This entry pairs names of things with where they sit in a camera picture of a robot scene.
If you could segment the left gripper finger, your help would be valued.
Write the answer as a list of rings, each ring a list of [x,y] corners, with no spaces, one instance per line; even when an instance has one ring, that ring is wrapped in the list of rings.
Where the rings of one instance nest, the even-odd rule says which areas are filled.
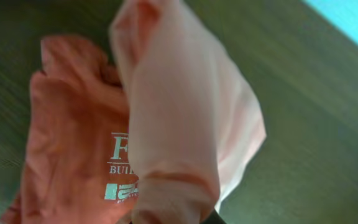
[[[213,210],[209,217],[201,222],[201,224],[226,224],[226,222],[221,218],[217,211]]]

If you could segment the salmon pink printed shirt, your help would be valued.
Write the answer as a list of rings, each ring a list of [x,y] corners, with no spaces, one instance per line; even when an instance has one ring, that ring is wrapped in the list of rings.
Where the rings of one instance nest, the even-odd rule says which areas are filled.
[[[124,1],[109,30],[129,104],[132,223],[201,223],[267,136],[260,103],[183,1]]]

